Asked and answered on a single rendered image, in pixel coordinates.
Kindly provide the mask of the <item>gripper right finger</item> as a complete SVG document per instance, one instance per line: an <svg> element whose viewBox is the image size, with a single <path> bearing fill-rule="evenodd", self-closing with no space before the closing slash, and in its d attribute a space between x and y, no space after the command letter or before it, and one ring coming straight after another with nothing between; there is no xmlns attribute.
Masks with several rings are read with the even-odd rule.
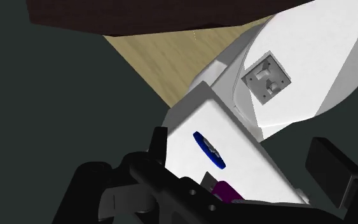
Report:
<svg viewBox="0 0 358 224"><path fill-rule="evenodd" d="M344 223L358 224L358 165L325 137L314 137L305 167L335 207L347 210Z"/></svg>

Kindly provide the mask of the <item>dark brown wooden table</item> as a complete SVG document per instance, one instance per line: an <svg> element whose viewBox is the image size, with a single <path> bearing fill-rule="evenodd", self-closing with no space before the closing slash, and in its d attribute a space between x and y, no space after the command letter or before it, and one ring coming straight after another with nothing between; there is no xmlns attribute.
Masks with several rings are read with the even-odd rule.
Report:
<svg viewBox="0 0 358 224"><path fill-rule="evenodd" d="M106 36L244 25L313 0L26 0L33 24Z"/></svg>

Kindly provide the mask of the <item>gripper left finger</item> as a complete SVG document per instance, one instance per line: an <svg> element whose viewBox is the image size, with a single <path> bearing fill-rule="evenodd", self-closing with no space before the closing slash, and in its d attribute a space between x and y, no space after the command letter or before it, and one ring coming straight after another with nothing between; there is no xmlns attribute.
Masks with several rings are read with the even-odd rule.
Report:
<svg viewBox="0 0 358 224"><path fill-rule="evenodd" d="M167 128L156 127L149 150L125 155L116 168L81 164L52 224L116 224L123 214L140 224L218 224L219 199L168 171L166 152Z"/></svg>

